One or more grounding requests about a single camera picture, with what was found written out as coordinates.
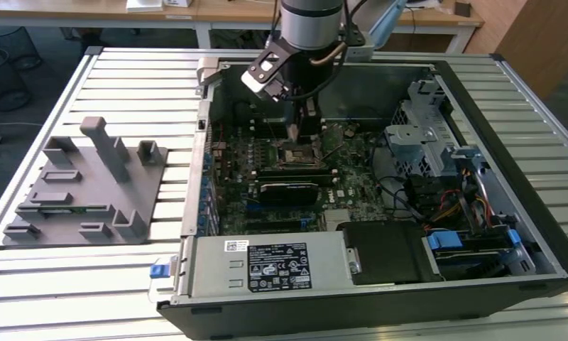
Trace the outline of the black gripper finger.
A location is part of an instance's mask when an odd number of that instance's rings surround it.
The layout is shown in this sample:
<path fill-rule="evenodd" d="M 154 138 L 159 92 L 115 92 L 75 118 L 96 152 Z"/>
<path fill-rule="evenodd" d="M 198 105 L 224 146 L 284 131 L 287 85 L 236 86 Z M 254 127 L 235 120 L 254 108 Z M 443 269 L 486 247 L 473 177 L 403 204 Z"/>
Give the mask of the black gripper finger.
<path fill-rule="evenodd" d="M 292 142 L 299 139 L 299 105 L 291 104 L 287 111 L 287 134 Z"/>
<path fill-rule="evenodd" d="M 302 102 L 302 116 L 299 121 L 299 143 L 310 144 L 312 136 L 322 133 L 322 108 L 319 98 L 311 97 Z"/>

